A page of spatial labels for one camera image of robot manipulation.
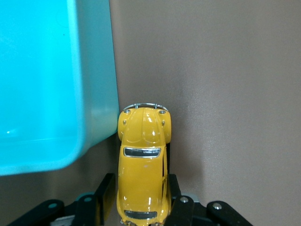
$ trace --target bolt head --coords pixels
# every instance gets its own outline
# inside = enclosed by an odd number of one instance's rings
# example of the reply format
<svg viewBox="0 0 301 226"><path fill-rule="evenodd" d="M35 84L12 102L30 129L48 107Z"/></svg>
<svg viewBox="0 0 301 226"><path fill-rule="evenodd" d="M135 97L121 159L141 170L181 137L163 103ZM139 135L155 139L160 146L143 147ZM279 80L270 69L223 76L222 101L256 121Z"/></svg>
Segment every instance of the bolt head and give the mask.
<svg viewBox="0 0 301 226"><path fill-rule="evenodd" d="M216 210L221 210L222 209L222 205L220 205L219 203L215 202L213 203L213 208L215 208Z"/></svg>
<svg viewBox="0 0 301 226"><path fill-rule="evenodd" d="M188 200L188 198L183 196L183 197L180 198L180 201L183 202L183 203L187 203L189 200Z"/></svg>

